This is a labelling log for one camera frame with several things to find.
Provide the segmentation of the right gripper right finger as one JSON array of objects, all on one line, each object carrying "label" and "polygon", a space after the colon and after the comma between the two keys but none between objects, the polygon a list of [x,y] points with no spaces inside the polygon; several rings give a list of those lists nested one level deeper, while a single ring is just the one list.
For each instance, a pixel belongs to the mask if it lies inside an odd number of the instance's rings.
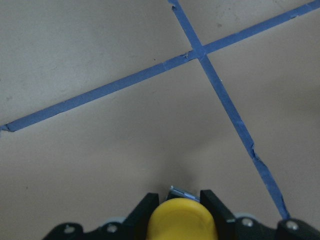
[{"label": "right gripper right finger", "polygon": [[209,189],[200,191],[200,203],[212,215],[218,233],[234,233],[236,217]]}]

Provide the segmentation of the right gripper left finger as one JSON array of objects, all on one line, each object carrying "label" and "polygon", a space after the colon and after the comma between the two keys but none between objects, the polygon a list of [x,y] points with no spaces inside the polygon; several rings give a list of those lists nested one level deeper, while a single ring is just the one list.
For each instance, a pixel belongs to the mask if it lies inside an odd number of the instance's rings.
[{"label": "right gripper left finger", "polygon": [[149,219],[159,206],[159,194],[147,193],[124,220],[127,233],[146,233]]}]

